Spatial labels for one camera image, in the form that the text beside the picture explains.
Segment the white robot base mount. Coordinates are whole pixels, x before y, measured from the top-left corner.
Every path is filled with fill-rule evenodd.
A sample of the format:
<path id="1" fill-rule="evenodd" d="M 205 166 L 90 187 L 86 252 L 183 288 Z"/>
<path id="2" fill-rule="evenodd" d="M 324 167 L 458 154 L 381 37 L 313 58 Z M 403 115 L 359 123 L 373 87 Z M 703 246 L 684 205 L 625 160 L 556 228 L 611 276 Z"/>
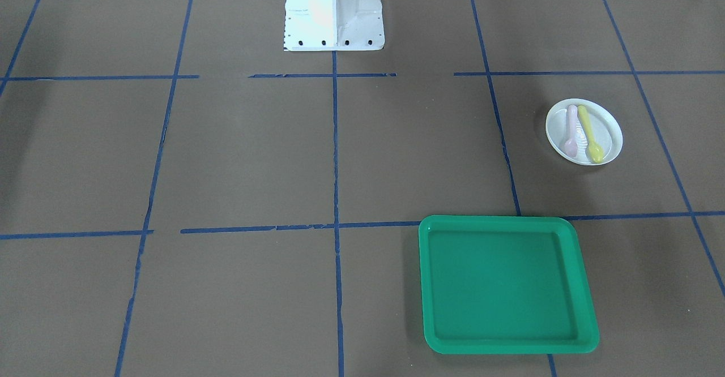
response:
<path id="1" fill-rule="evenodd" d="M 381 50 L 382 0 L 285 0 L 283 50 Z"/>

